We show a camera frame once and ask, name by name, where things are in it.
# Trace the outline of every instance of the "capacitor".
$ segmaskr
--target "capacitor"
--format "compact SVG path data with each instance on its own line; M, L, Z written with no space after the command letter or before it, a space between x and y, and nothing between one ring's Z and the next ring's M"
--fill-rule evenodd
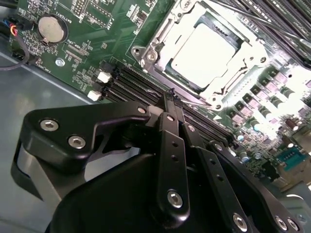
M283 136L282 141L287 148L292 148L294 146L293 142L289 139L288 136Z
M277 108L282 109L285 106L285 103L278 98L274 98L271 103Z
M298 130L298 125L293 121L293 120L291 120L291 119L287 119L286 121L285 121L285 124L288 126L288 127L290 127L291 128L291 130L293 130L293 131L296 131L296 130Z
M249 124L255 131L260 131L260 123L257 120L252 120Z
M273 114L268 109L263 109L260 113L267 119L271 120L273 118Z
M288 88L285 88L281 93L288 99L295 96L295 92Z
M259 160L259 159L261 159L261 154L260 153L255 153L254 157L255 157L255 159Z
M247 156L247 153L245 151L242 151L239 154L239 158L241 159L242 163L246 163L249 160L249 157Z
M244 136L243 136L241 131L236 131L235 136L236 136L238 141L240 141L240 142L244 141Z

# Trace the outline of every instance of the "black bracket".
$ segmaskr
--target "black bracket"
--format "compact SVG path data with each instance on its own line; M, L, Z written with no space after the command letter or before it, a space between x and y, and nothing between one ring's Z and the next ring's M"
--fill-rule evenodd
M303 232L289 211L222 143L203 143L198 130L185 122L181 100L173 90L164 93L157 106L162 110L154 106L146 108L138 102L123 102L32 111L27 114L22 125L12 175L21 187L44 201L51 197L51 192L46 190L49 186L42 182L45 180L52 184L51 188L56 191L52 197L53 203L57 206L58 201L61 201L60 205L63 202L62 197L66 199L72 192L78 190L79 195L83 197L88 193L84 187L91 187L92 181L88 182L88 185L82 184L83 180L80 178L83 177L89 161L135 146L141 148L142 153L125 164L132 164L131 166L141 172L140 175L147 172L148 178L155 174L155 179L150 182L153 192L150 193L148 188L139 192L148 193L153 197L148 199L150 203L147 204L148 214L151 212L153 221L150 225L156 220L161 229L182 231L185 225L206 229L206 226L200 226L202 221L205 222L204 219L190 210L191 204L191 208L193 205L197 207L197 204L193 204L195 201L191 202L192 199L206 195L214 202L213 211L217 216L217 229L220 232ZM30 166L33 165L38 172L34 169L27 170L26 157L30 158ZM18 169L21 168L18 166L21 158L24 161L24 172ZM152 166L152 171L146 167L142 169L139 164L133 164L133 161ZM120 172L115 168L119 182L123 172L132 175L127 165L120 167ZM196 177L191 178L192 181L199 180L198 183L206 189L201 190L197 188L198 185L189 182L190 169ZM107 178L105 174L101 179L110 186L114 176L107 173ZM101 183L92 186L93 190L97 190ZM132 187L140 185L139 181L135 181ZM189 190L194 189L195 196L191 196ZM128 192L137 195L134 190ZM200 211L205 213L211 210L207 208ZM145 214L144 210L136 212L137 216L142 213Z
M118 103L118 110L114 103L34 110L24 118L20 140L33 156L61 172L77 173L94 152L97 135L125 124L146 123L149 118L147 108L138 102ZM77 140L71 144L77 143L76 147L70 145L73 136Z

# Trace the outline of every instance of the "black metal arm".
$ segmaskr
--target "black metal arm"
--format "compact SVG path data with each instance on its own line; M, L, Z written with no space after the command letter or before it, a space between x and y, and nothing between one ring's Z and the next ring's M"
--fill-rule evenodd
M131 147L140 155L85 182L89 161ZM148 108L124 102L30 112L12 176L55 211L51 233L304 232L222 143L204 145L173 90Z

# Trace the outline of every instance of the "green circuit board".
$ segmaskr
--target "green circuit board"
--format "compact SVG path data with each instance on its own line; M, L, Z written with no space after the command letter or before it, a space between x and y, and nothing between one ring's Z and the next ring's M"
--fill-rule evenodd
M45 46L37 37L37 28L26 31L23 38L31 54L39 57L39 68L87 94L100 62L136 64L129 49L132 44L148 44L172 3L173 0L21 0L18 13L35 23L46 14L57 15L66 22L68 37L64 43ZM144 21L135 19L139 13L146 17ZM66 65L58 67L57 58Z
M165 90L166 86L142 72L130 50L133 45L142 47L148 45L174 2L174 0L20 0L18 14L35 23L33 30L22 32L21 35L30 53L38 58L36 65L40 69L85 94L92 90L94 77L98 75L99 66L103 61L129 65L135 72L153 80ZM63 43L47 46L38 38L38 20L48 14L56 15L66 22L68 37ZM230 117L231 111L237 111L235 103L242 100L252 85L263 77L272 79L271 68L290 77L286 86L295 89L300 99L308 97L310 91L305 86L307 79L296 76L295 72L292 73L292 69L296 67L295 61L284 54L269 37L261 34L248 19L241 17L240 20L254 34L266 41L265 48L272 58L271 64L269 67L254 67L249 71L241 83L227 95L224 110L213 112L195 106L193 110L214 120L215 124L228 132L234 134L242 132L245 140L241 145L250 157L246 166L257 174L267 161L278 166L282 162L278 159L278 155L287 148L283 146L280 136L270 137L268 133L255 131L249 124L250 118L243 124L237 124ZM57 66L55 61L58 58L63 59L66 64L62 67ZM257 100L263 106L269 104L268 101ZM302 108L305 109L303 116L285 113L276 118L276 121L280 122L280 127L284 127L284 134L289 138L293 132L284 124L284 118L292 118L302 125L311 122L310 108L303 104ZM255 159L256 153L261 154L260 159Z

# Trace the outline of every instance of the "cable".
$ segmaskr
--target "cable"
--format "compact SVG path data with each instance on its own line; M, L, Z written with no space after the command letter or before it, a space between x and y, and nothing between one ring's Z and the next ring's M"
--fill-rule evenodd
M17 36L17 29L15 25L10 26L10 32L13 36Z
M235 8L233 6L230 6L230 5L226 4L226 3L223 3L221 1L218 1L218 0L209 0L209 1L214 2L214 3L216 3L216 4L220 5L220 6L223 6L223 7L227 8L227 9L229 9L231 11L239 13L239 14L245 16L245 17L248 17L248 18L252 19L253 21L255 21L257 23L260 23L260 24L262 24L262 25L264 25L266 27L269 27L269 28L271 28L271 29L273 29L273 30L275 30L275 31L277 31L279 33L282 33L283 35L285 35L285 36L287 36L287 37L289 37L291 39L298 40L303 45L311 48L311 43L309 41L307 41L307 40L305 40L305 39L303 39L303 38L301 38L299 36L296 36L296 35L294 35L292 33L289 33L287 31L279 28L277 25L275 25L273 23L270 23L270 22L268 22L266 20L263 20L262 18L259 18L257 16L254 16L254 15L248 13L248 12L245 12L245 11L242 11L240 9L237 9L237 8Z
M0 6L11 9L17 9L17 1L0 0Z
M14 38L19 43L23 51L25 52L24 59L18 64L12 65L10 67L0 67L0 71L9 71L9 70L17 69L29 61L30 54L29 54L27 45L25 44L24 40L18 34Z

